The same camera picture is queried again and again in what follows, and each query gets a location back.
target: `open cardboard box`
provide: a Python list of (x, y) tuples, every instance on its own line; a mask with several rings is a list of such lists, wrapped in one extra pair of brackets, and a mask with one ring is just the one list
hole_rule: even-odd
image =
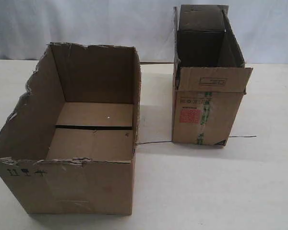
[(175, 13), (173, 142), (226, 145), (252, 68), (245, 68), (228, 6), (182, 5)]
[(0, 177), (28, 213), (132, 213), (134, 47), (50, 44), (0, 131)]

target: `tall cardboard box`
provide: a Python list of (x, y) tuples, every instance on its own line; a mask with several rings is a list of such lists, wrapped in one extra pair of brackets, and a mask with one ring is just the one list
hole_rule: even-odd
[(0, 131), (0, 177), (28, 213), (132, 213), (134, 47), (50, 44)]
[(175, 14), (173, 142), (226, 145), (252, 72), (227, 18), (228, 6), (182, 5)]

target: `cardboard box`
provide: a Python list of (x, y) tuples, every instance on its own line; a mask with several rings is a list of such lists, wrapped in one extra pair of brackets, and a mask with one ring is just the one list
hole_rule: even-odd
[(0, 177), (28, 213), (132, 213), (134, 47), (50, 44), (0, 131)]
[(175, 14), (173, 142), (226, 145), (252, 68), (227, 18), (228, 6), (182, 5)]

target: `printed label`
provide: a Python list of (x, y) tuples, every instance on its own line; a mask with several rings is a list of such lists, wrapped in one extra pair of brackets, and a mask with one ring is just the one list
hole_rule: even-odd
[(224, 86), (226, 80), (226, 78), (201, 78), (199, 85)]
[(183, 108), (180, 111), (179, 122), (198, 124), (201, 119), (201, 114), (202, 111), (199, 109)]

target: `white wall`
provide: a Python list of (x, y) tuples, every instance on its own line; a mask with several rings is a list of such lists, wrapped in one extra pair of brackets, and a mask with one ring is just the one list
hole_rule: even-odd
[(288, 63), (288, 0), (0, 0), (0, 58), (38, 59), (49, 42), (135, 46), (171, 62), (173, 6), (228, 4), (249, 63)]

